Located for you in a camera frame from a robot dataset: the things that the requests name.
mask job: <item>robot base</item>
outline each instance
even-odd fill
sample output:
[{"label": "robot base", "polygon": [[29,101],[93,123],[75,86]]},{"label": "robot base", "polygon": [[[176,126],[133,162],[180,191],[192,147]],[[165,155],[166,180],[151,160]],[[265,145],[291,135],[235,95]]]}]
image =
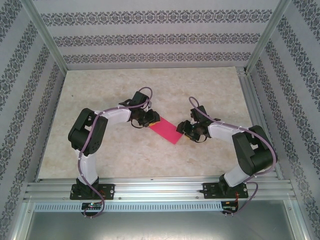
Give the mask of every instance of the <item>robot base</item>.
[{"label": "robot base", "polygon": [[235,187],[228,187],[225,194],[218,182],[205,182],[202,187],[203,190],[200,193],[204,195],[204,199],[234,199],[237,193],[239,199],[247,199],[249,196],[247,186],[244,183]]},{"label": "robot base", "polygon": [[[115,195],[114,184],[99,184],[99,178],[92,184],[103,196],[104,200],[113,200]],[[76,184],[71,187],[71,200],[100,200],[100,197],[88,186],[76,179]]]}]

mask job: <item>red paper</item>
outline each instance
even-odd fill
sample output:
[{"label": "red paper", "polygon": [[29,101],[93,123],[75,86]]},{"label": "red paper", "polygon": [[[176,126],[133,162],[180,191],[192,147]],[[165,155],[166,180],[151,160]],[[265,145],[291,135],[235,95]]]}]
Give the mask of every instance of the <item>red paper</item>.
[{"label": "red paper", "polygon": [[150,128],[161,137],[167,139],[170,143],[176,144],[181,138],[182,134],[176,131],[177,127],[175,125],[168,122],[163,117],[160,117],[160,119],[160,122],[150,126]]}]

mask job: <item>speckled floor surface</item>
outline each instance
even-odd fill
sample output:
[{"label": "speckled floor surface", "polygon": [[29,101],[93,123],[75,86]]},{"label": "speckled floor surface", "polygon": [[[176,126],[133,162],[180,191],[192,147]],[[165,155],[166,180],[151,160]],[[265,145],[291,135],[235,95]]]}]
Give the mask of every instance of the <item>speckled floor surface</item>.
[{"label": "speckled floor surface", "polygon": [[[251,126],[234,67],[68,71],[39,178],[76,178],[68,133],[81,110],[115,107],[144,86],[153,89],[152,108],[174,125],[190,120],[188,97],[194,96],[211,117]],[[194,143],[182,137],[173,145],[126,122],[107,127],[96,168],[101,178],[191,177],[220,176],[235,164],[234,147],[221,140]]]}]

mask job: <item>aluminum frame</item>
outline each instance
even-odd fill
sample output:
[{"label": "aluminum frame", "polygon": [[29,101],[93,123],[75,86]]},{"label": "aluminum frame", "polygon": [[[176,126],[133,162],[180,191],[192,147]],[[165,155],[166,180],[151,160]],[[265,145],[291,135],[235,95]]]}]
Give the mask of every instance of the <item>aluminum frame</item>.
[{"label": "aluminum frame", "polygon": [[[268,135],[251,79],[246,75],[243,68],[237,68],[236,70],[251,122],[262,126]],[[218,181],[219,178],[214,176],[100,179],[102,184],[115,184],[114,200],[107,200],[106,202],[124,204],[148,202],[209,203],[234,200],[234,198],[204,199],[204,195],[199,192],[203,189],[202,184]],[[283,178],[279,165],[276,165],[274,171],[258,176],[255,181],[259,184],[259,190],[253,201],[283,201],[295,239],[310,240],[291,181]],[[75,179],[38,179],[37,182],[28,183],[11,239],[22,240],[26,238],[37,203],[60,203],[63,205],[70,202],[90,202],[89,200],[75,201],[69,199],[71,186],[75,182]],[[249,196],[251,196],[255,190],[255,185],[248,184],[247,190]]]}]

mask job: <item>purple cable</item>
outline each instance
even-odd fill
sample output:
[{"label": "purple cable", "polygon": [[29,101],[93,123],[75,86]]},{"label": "purple cable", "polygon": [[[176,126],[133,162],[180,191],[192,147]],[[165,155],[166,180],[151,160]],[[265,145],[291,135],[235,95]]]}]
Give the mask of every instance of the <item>purple cable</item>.
[{"label": "purple cable", "polygon": [[248,203],[251,202],[251,200],[255,197],[255,195],[256,195],[256,193],[257,193],[257,191],[258,191],[258,183],[256,183],[255,181],[248,181],[247,184],[255,184],[255,186],[256,186],[256,187],[255,187],[255,190],[254,190],[253,194],[251,195],[251,197],[249,198],[249,200],[246,201],[245,204],[244,204],[238,211],[236,211],[236,212],[231,212],[231,211],[225,210],[225,209],[224,209],[223,211],[231,214],[232,216],[235,215],[235,216],[236,216],[237,218],[239,218],[244,224],[246,224],[249,229],[251,229],[255,234],[257,234],[261,239],[264,240],[265,238],[263,238],[259,233],[257,233],[249,224],[247,224],[247,222],[246,222],[245,220],[243,220],[241,217],[237,216],[237,214],[238,214],[239,212],[241,212],[241,211],[248,205]]},{"label": "purple cable", "polygon": [[247,205],[248,205],[248,204],[251,202],[251,200],[255,197],[256,193],[258,192],[258,188],[259,188],[258,183],[255,182],[255,181],[248,181],[247,184],[255,184],[255,190],[254,190],[253,194],[251,195],[251,197],[249,198],[249,200],[246,201],[245,204],[244,204],[238,211],[236,211],[236,212],[231,212],[231,211],[225,210],[225,209],[224,209],[223,211],[225,211],[225,212],[227,212],[227,213],[229,213],[229,214],[232,214],[232,216],[233,216],[233,215],[237,215],[237,214],[240,213],[244,208],[247,207]]},{"label": "purple cable", "polygon": [[205,116],[206,118],[208,118],[208,119],[211,120],[212,122],[217,123],[217,124],[220,124],[220,125],[225,125],[225,126],[227,126],[227,127],[233,128],[233,129],[239,129],[239,130],[241,130],[241,131],[245,131],[245,132],[247,132],[247,133],[255,136],[256,138],[260,139],[261,142],[263,142],[263,143],[268,147],[268,149],[270,150],[271,155],[272,155],[272,159],[273,159],[273,160],[272,160],[272,166],[271,166],[269,169],[267,169],[267,170],[265,170],[265,171],[263,171],[263,172],[257,172],[256,174],[248,177],[246,180],[244,180],[244,182],[249,181],[250,179],[252,179],[252,178],[255,177],[255,176],[267,174],[267,173],[271,172],[272,169],[275,168],[276,163],[277,163],[276,153],[275,153],[273,147],[268,143],[267,140],[265,140],[265,139],[264,139],[262,136],[260,136],[259,134],[256,134],[255,132],[250,131],[250,130],[248,130],[248,129],[245,129],[245,128],[243,128],[243,127],[238,127],[238,126],[235,126],[235,125],[232,125],[232,124],[229,124],[229,123],[224,123],[224,122],[220,122],[220,121],[214,120],[212,117],[208,116],[208,115],[205,114],[203,111],[199,110],[199,109],[197,108],[197,106],[192,102],[192,99],[195,100],[195,102],[197,103],[198,107],[199,107],[199,102],[198,102],[198,100],[197,100],[195,97],[193,97],[193,96],[190,96],[190,97],[189,97],[189,102],[190,102],[191,105],[195,108],[195,110],[197,110],[199,113],[201,113],[203,116]]},{"label": "purple cable", "polygon": [[[104,114],[104,113],[106,113],[106,112],[109,112],[109,111],[118,110],[118,109],[133,109],[133,108],[139,108],[139,107],[142,107],[142,106],[144,106],[145,104],[148,104],[148,103],[150,102],[150,100],[151,100],[151,98],[152,98],[152,95],[153,95],[152,89],[151,89],[150,87],[148,87],[148,86],[144,86],[144,87],[140,88],[140,89],[138,90],[138,92],[140,92],[140,91],[143,90],[143,89],[149,89],[149,90],[150,90],[150,97],[149,97],[149,99],[148,99],[147,101],[145,101],[144,103],[141,103],[141,104],[136,105],[136,106],[119,106],[119,107],[117,106],[117,107],[111,107],[111,108],[106,109],[106,110],[104,110],[104,111],[102,111],[102,112],[99,112],[99,113],[96,115],[96,117],[94,118],[94,121],[93,121],[93,123],[92,123],[91,129],[90,129],[90,132],[89,132],[89,135],[88,135],[88,137],[87,137],[87,139],[86,139],[86,141],[85,141],[85,143],[84,143],[84,145],[83,145],[83,148],[81,149],[81,151],[80,151],[80,153],[79,153],[78,164],[77,164],[77,165],[78,165],[78,171],[79,171],[79,173],[80,173],[80,176],[82,177],[83,181],[89,186],[89,188],[91,188],[91,189],[101,198],[101,201],[102,201],[102,208],[101,208],[101,210],[100,210],[97,214],[95,214],[95,215],[93,215],[93,216],[90,216],[91,219],[98,217],[98,216],[104,211],[104,209],[105,209],[105,199],[104,199],[104,197],[87,181],[87,179],[84,177],[84,174],[83,174],[83,172],[82,172],[82,170],[81,170],[81,166],[80,166],[82,154],[83,154],[84,151],[86,150],[86,148],[87,148],[87,146],[88,146],[88,144],[89,144],[89,142],[90,142],[92,133],[93,133],[93,131],[94,131],[94,129],[95,129],[96,123],[97,123],[97,121],[98,121],[98,118],[99,118],[102,114]],[[87,208],[83,211],[83,215],[84,215],[85,218],[88,217],[88,216],[86,215],[86,211],[87,211]]]}]

